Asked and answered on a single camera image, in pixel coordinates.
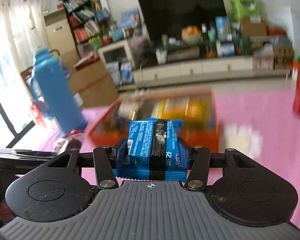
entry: fruit bowl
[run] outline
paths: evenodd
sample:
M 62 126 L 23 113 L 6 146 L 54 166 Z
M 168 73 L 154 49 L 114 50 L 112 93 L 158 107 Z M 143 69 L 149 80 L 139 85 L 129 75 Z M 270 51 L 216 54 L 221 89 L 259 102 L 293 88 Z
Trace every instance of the fruit bowl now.
M 202 40 L 201 34 L 189 34 L 186 37 L 182 36 L 182 40 L 187 44 L 187 45 L 195 45 L 199 43 Z
M 189 26 L 182 30 L 182 40 L 187 45 L 195 45 L 202 40 L 201 32 L 196 26 Z

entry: black tv screen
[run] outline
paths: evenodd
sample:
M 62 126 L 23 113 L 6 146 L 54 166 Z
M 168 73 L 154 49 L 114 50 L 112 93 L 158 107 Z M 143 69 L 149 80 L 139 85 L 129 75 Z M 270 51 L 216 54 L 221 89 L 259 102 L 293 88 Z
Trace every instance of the black tv screen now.
M 205 23 L 215 24 L 217 16 L 226 16 L 223 0 L 139 0 L 140 8 L 152 41 L 161 36 L 181 40 L 182 29 Z

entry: white curtain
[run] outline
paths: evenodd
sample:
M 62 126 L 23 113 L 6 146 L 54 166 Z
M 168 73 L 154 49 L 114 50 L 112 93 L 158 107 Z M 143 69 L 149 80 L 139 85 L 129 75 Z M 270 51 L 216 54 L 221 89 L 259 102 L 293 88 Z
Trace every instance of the white curtain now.
M 0 0 L 9 60 L 18 73 L 33 65 L 34 53 L 47 48 L 41 0 Z

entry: green plastic stool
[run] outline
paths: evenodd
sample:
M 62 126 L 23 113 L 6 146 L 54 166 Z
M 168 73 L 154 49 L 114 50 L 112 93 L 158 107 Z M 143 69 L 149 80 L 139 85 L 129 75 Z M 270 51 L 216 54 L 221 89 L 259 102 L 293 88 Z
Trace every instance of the green plastic stool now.
M 235 19 L 240 21 L 244 17 L 258 16 L 257 0 L 231 0 Z

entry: bottle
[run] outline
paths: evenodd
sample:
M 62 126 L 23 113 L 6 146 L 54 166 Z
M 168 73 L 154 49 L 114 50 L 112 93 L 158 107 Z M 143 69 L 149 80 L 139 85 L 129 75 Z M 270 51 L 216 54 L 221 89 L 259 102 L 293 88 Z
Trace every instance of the bottle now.
M 208 38 L 208 31 L 207 31 L 207 26 L 205 23 L 203 23 L 201 25 L 201 31 L 202 31 L 202 38 L 203 38 L 203 41 L 207 41 L 209 38 Z
M 42 103 L 39 103 L 38 95 L 34 91 L 34 81 L 37 82 L 44 103 L 49 108 L 41 107 L 41 112 L 48 116 L 53 115 L 64 133 L 72 130 L 83 131 L 87 127 L 58 60 L 47 49 L 38 51 L 34 57 L 29 86 L 34 100 L 40 106 Z
M 216 28 L 214 27 L 213 22 L 210 22 L 210 30 L 208 31 L 209 41 L 216 41 Z

